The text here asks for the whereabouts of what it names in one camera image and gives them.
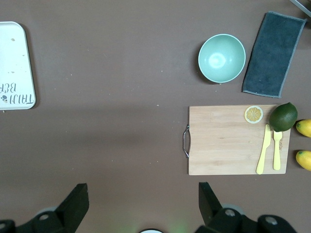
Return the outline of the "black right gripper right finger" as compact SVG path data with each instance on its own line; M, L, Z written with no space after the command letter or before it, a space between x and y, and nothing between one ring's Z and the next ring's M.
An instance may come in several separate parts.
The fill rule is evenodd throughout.
M257 222L240 214L237 210L224 208L209 183L199 183L199 209L204 225L197 233L256 233Z

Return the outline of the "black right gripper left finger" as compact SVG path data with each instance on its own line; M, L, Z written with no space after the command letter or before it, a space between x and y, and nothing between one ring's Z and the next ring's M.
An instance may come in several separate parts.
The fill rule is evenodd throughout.
M88 187L80 183L53 211L44 211L18 226L18 233L74 233L88 211Z

